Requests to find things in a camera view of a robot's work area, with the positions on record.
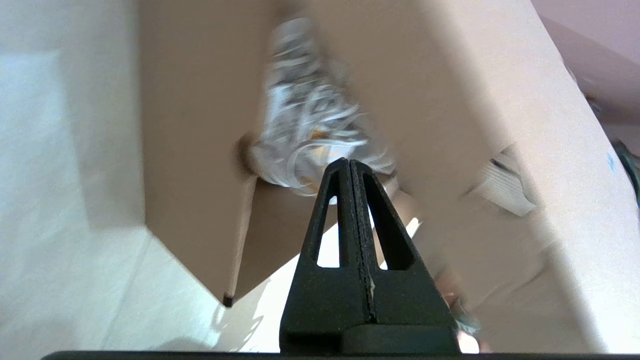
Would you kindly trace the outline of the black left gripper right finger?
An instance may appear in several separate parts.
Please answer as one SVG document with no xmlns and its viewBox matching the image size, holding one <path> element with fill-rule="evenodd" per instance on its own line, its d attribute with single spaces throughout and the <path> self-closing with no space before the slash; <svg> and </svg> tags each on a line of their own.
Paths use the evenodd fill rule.
<svg viewBox="0 0 640 360">
<path fill-rule="evenodd" d="M 455 321 L 382 183 L 350 161 L 366 321 L 454 333 Z"/>
</svg>

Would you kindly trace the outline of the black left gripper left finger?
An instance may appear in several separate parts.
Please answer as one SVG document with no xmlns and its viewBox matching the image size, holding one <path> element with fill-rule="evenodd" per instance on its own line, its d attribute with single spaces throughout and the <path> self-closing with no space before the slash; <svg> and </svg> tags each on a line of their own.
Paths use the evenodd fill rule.
<svg viewBox="0 0 640 360">
<path fill-rule="evenodd" d="M 370 319 L 350 162 L 326 169 L 279 325 L 281 353 L 340 353 L 343 333 Z M 337 268 L 318 265 L 331 198 L 337 200 Z"/>
</svg>

